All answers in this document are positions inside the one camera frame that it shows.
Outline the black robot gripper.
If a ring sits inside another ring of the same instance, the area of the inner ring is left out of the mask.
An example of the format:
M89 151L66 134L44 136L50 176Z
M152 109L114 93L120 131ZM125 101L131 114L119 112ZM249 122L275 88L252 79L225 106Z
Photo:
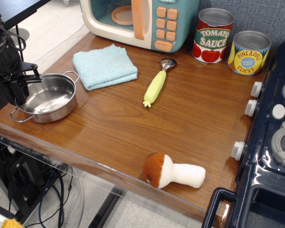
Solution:
M13 37L23 40L16 33L4 28L0 15L0 95L12 105L15 96L22 105L29 96L27 83L39 83L41 78L36 64L21 60L19 52L24 49L15 46Z

